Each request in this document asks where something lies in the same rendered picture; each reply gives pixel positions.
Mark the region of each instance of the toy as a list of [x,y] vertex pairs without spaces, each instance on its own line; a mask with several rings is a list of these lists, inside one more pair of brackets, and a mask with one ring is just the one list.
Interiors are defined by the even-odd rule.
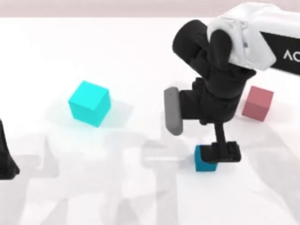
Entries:
[[0,180],[12,180],[19,173],[20,169],[9,153],[3,124],[0,120]]
[[252,86],[242,115],[264,121],[271,106],[273,94],[272,91]]
[[[298,21],[300,14],[250,2],[208,26],[192,20],[178,31],[172,49],[201,77],[191,90],[165,90],[165,125],[173,135],[183,132],[183,120],[214,125],[217,141],[200,146],[201,158],[195,151],[196,165],[241,160],[239,145],[226,142],[223,124],[234,117],[247,80],[256,74],[254,69],[274,67],[300,74]],[[286,48],[295,53],[286,53]]]
[[111,108],[109,90],[83,81],[69,99],[73,118],[99,127]]

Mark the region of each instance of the cube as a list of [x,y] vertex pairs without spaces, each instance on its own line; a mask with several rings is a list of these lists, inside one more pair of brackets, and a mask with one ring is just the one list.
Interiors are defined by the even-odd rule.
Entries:
[[271,106],[274,92],[251,87],[242,115],[263,122]]
[[195,149],[195,167],[196,172],[214,172],[217,169],[217,163],[207,163],[201,158],[201,145],[197,145]]
[[83,81],[68,101],[73,118],[99,127],[111,108],[109,90]]

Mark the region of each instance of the blue block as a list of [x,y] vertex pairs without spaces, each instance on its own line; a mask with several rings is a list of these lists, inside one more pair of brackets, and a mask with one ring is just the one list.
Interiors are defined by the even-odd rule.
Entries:
[[217,163],[206,163],[201,159],[201,146],[197,145],[195,149],[196,172],[214,172],[217,169]]
[[109,90],[83,81],[72,97],[69,105],[73,118],[99,127],[111,108]]

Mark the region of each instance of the pink block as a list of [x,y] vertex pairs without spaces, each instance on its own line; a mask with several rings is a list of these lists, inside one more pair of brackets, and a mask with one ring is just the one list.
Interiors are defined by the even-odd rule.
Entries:
[[242,115],[264,121],[270,109],[273,95],[273,91],[252,86]]

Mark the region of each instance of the white table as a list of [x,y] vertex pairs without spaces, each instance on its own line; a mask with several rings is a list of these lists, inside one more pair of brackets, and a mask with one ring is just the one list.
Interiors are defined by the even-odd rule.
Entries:
[[[180,19],[1,19],[0,118],[21,168],[0,182],[1,225],[296,225],[300,76],[269,69],[225,125],[243,160],[196,173],[213,128],[164,128],[163,90],[197,74],[172,52]],[[82,80],[108,87],[100,128],[72,119]],[[265,122],[243,118],[251,85],[275,92]]]

